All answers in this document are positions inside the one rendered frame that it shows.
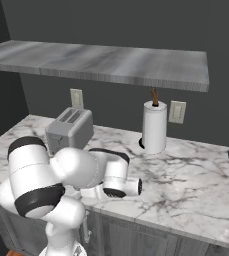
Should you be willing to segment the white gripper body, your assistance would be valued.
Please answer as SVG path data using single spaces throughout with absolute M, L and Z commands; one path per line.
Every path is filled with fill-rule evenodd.
M 98 200 L 101 200 L 103 198 L 102 185 L 97 185 L 88 189 L 81 189 L 80 193 L 81 196 L 84 198 L 93 198 Z

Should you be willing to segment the grey cupboard door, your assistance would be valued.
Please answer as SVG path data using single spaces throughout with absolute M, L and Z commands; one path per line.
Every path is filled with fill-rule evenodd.
M 170 236 L 128 219 L 91 211 L 90 256 L 173 256 Z
M 0 206 L 0 235 L 8 249 L 38 256 L 47 245 L 46 222 L 22 218 Z

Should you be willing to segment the grey toaster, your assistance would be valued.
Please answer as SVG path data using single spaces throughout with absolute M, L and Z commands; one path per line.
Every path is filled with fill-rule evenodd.
M 66 147 L 83 149 L 94 135 L 90 110 L 68 107 L 45 129 L 51 155 Z

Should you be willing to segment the white paper towel roll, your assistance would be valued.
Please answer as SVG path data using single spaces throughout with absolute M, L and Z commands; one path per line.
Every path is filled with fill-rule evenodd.
M 166 147 L 167 105 L 159 102 L 157 106 L 152 101 L 144 103 L 142 145 L 147 154 L 157 154 Z

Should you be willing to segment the brown paper towel holder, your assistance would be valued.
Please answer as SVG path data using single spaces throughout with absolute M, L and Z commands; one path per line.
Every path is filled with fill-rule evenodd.
M 158 91 L 156 88 L 151 90 L 152 100 L 144 104 L 143 129 L 140 145 L 147 153 L 157 152 L 158 138 L 158 120 L 159 120 L 159 104 Z

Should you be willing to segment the white wall outlet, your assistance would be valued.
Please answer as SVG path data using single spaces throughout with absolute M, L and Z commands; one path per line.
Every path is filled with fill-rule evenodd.
M 169 122 L 182 124 L 184 122 L 186 102 L 172 101 L 169 110 Z
M 71 103 L 73 108 L 83 109 L 83 92 L 80 89 L 70 89 Z

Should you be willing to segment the grey wall shelf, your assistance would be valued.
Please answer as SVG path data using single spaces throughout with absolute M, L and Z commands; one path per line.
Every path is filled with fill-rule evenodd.
M 0 71 L 202 93 L 210 85 L 199 51 L 10 40 L 0 43 Z

